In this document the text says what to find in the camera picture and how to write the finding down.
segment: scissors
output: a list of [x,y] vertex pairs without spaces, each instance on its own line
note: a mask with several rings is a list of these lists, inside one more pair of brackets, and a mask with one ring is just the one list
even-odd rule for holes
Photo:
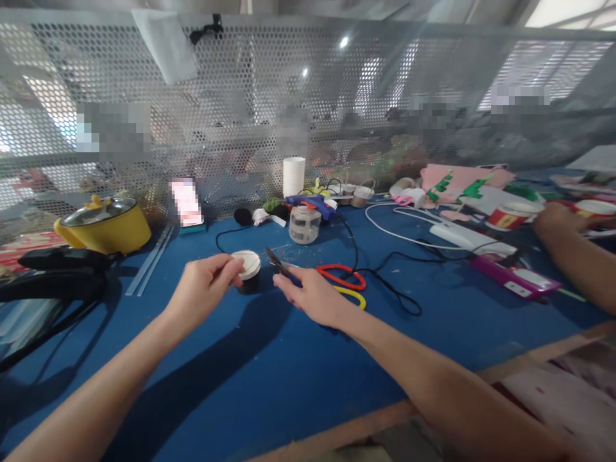
[[[278,270],[280,271],[280,274],[282,274],[283,276],[289,278],[289,280],[297,287],[303,287],[302,283],[294,276],[292,275],[289,270],[287,269],[288,266],[294,266],[294,265],[290,265],[289,263],[286,262],[282,262],[280,261],[280,259],[276,256],[275,253],[273,253],[269,248],[265,247],[265,251],[268,253],[268,257],[269,257],[269,261],[272,265],[276,266],[278,268]],[[351,290],[352,288],[358,288],[358,290],[365,290],[366,289],[366,280],[364,279],[364,277],[355,272],[354,275],[357,277],[357,279],[359,279],[360,281],[360,285],[358,284],[351,284],[349,282],[346,282],[340,278],[337,278],[334,275],[331,275],[330,273],[327,273],[326,270],[333,270],[333,269],[339,269],[339,270],[346,270],[346,271],[351,271],[351,268],[349,268],[348,266],[343,266],[343,265],[321,265],[321,266],[317,266],[316,270],[319,271],[319,273],[321,273],[323,276],[327,276],[330,279],[334,280],[334,281],[340,281],[341,284],[343,284],[346,287],[339,287],[339,286],[334,286],[334,289],[336,289],[338,292],[346,294],[346,295],[350,295],[351,297],[354,297],[357,299],[357,301],[359,302],[359,309],[366,309],[366,299],[358,292]]]

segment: yellow scissor handle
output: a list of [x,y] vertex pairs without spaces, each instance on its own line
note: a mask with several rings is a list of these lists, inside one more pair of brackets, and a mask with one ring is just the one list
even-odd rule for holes
[[346,287],[334,286],[338,292],[350,295],[351,297],[355,297],[359,300],[359,309],[366,309],[366,299],[359,292],[352,291],[351,289],[347,289]]

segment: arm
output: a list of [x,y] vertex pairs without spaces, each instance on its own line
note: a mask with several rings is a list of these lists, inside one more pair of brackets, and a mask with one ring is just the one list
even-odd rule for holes
[[548,203],[533,228],[554,264],[591,302],[616,315],[616,255],[579,233],[592,224],[558,203]]
[[229,255],[187,264],[165,310],[6,460],[100,460],[160,360],[205,321],[229,284],[241,285],[242,264]]
[[313,269],[289,268],[275,285],[319,324],[346,332],[393,377],[430,425],[478,461],[565,461],[552,433],[454,361],[408,338],[343,298]]

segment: blue table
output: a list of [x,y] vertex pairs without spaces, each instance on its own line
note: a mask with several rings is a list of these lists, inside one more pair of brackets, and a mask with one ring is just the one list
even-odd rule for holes
[[[341,213],[360,246],[360,267],[375,267],[395,250],[430,257],[424,248],[376,229],[363,210]],[[391,207],[376,207],[370,214],[398,234],[447,245],[429,233],[427,223],[394,214]],[[227,220],[207,233],[174,237],[142,297],[123,293],[147,252],[114,268],[100,307],[0,378],[0,451],[14,448],[135,337],[164,308],[184,264],[217,253],[216,234],[236,227]],[[564,280],[532,231],[512,235],[536,248],[530,260],[537,271]],[[300,266],[351,265],[354,258],[340,222],[322,228],[310,246],[294,244],[287,229],[274,223],[223,235],[220,243],[228,252],[261,253],[268,246]],[[359,345],[333,336],[290,306],[272,285],[265,255],[262,262],[258,294],[231,290],[214,314],[162,361],[111,445],[108,460],[239,461],[405,399]],[[466,262],[393,259],[381,274],[418,300],[424,314],[408,316],[369,275],[364,292],[368,312],[473,371],[610,319],[559,293],[551,296],[551,305],[526,302]]]

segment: mesh screen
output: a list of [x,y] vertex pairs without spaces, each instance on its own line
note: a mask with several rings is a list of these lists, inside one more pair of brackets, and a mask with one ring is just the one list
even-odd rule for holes
[[[538,138],[518,119],[490,121],[490,88],[549,87],[552,105],[574,89],[583,98],[613,43],[601,33],[223,16],[224,33],[194,47],[198,77],[166,85],[130,15],[2,12],[4,235],[47,230],[92,193],[136,197],[164,219],[174,176],[196,177],[208,214],[226,216],[280,196],[282,159],[293,155],[307,157],[307,182],[374,178],[379,189],[427,162],[557,164],[587,146],[554,148],[549,127]],[[211,17],[181,20],[188,36]],[[113,157],[77,152],[83,104],[147,107],[151,143]],[[609,113],[592,129],[612,122]]]

